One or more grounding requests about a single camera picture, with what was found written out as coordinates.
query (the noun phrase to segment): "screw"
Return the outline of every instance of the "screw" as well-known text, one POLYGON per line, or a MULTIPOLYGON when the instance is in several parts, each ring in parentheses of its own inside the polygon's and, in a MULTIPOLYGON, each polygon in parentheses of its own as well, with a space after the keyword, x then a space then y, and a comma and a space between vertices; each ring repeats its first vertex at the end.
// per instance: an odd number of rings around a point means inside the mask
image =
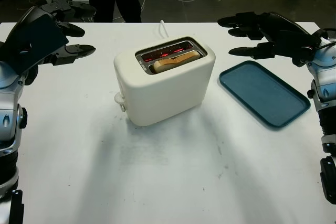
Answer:
POLYGON ((312 99, 313 98, 313 96, 314 96, 314 90, 308 90, 308 92, 307 92, 307 96, 308 96, 308 98, 310 98, 310 99, 312 99))

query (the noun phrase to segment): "toaster lever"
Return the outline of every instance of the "toaster lever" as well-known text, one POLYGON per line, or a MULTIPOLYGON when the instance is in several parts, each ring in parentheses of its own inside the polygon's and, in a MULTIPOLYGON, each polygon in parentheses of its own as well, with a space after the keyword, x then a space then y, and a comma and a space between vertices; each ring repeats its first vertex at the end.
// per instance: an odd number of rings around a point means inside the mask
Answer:
POLYGON ((125 108, 125 101, 123 99, 123 97, 121 96, 121 93, 118 92, 115 96, 114 96, 114 101, 120 105, 121 111, 125 112, 126 108, 125 108))

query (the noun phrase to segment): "red heating element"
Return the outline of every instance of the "red heating element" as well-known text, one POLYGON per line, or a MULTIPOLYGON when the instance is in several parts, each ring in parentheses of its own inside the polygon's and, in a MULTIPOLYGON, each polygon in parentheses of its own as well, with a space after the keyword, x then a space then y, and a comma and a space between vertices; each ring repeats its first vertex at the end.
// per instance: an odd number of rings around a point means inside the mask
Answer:
POLYGON ((184 41, 184 42, 181 42, 181 43, 178 43, 172 46, 168 46, 165 48, 161 48, 161 49, 158 49, 152 52, 147 52, 143 54, 141 58, 143 59, 144 62, 150 62, 153 60, 157 60, 157 59, 175 54, 177 52, 188 50, 192 47, 193 45, 190 42, 184 41))

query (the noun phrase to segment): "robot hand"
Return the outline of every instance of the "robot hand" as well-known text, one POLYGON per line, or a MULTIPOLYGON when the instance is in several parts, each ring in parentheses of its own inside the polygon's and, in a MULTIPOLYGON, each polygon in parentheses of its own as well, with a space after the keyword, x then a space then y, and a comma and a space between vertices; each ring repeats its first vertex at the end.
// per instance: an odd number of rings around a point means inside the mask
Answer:
POLYGON ((22 191, 18 185, 18 148, 27 112, 18 104, 23 86, 31 84, 38 65, 73 63, 92 54, 93 46, 72 45, 66 36, 82 37, 84 30, 66 18, 92 17, 96 10, 71 0, 54 0, 32 7, 0 42, 0 223, 22 223, 22 191))
POLYGON ((274 58, 275 55, 292 58, 294 65, 307 65, 314 79, 308 97, 313 98, 323 130, 322 146, 331 156, 321 160, 321 180, 326 199, 336 204, 336 41, 328 38, 325 28, 309 34, 302 27, 277 13, 239 13, 222 18, 218 24, 231 27, 228 32, 236 37, 268 42, 257 47, 240 47, 229 51, 237 56, 253 59, 274 58))

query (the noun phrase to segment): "bread slice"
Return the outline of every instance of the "bread slice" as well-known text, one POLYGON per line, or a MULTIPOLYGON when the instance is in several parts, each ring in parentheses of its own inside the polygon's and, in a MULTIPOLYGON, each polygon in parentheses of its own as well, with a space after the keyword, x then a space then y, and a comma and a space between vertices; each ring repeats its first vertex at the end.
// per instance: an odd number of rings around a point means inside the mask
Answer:
POLYGON ((201 57, 200 53, 197 51, 187 52, 181 56, 174 59, 164 59, 158 60, 154 63, 153 68, 155 73, 161 73, 172 68, 176 68, 183 64, 189 63, 191 61, 197 60, 201 57))

